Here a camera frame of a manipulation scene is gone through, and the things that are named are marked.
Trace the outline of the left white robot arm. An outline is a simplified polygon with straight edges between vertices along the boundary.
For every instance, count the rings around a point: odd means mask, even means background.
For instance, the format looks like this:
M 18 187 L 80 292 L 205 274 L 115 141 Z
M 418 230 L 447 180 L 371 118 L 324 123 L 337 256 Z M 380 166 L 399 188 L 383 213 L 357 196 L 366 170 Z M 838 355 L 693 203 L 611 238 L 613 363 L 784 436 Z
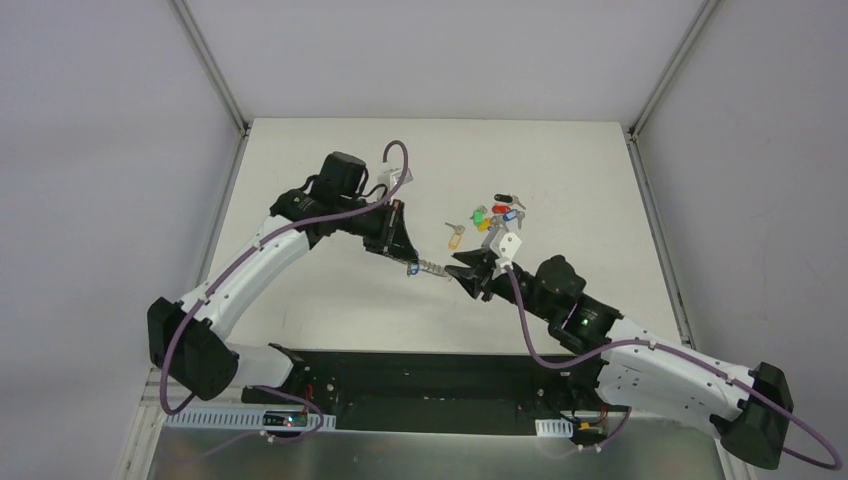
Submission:
M 419 255 L 396 194 L 411 179 L 407 163 L 387 167 L 368 201 L 367 164 L 334 151 L 320 171 L 281 194 L 251 238 L 217 273 L 176 301 L 147 311 L 149 357 L 160 370 L 160 401 L 173 379 L 190 398 L 211 400 L 229 387 L 264 386 L 281 404 L 297 402 L 305 378 L 281 346 L 239 345 L 229 336 L 247 308 L 286 268 L 336 232 L 361 239 L 369 253 L 407 265 Z

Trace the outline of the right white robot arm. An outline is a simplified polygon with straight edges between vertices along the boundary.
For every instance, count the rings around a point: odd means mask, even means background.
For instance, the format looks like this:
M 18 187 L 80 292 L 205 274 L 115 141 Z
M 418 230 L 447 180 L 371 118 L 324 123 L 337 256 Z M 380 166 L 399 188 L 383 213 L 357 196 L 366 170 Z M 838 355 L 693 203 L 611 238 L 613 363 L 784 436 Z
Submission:
M 565 349 L 591 359 L 572 368 L 569 400 L 583 410 L 599 403 L 651 412 L 720 441 L 753 466 L 778 468 L 789 427 L 778 413 L 794 409 L 784 372 L 767 362 L 746 367 L 673 346 L 619 310 L 585 293 L 586 281 L 564 256 L 530 273 L 496 269 L 480 248 L 454 254 L 445 271 L 473 299 L 499 297 L 544 320 Z

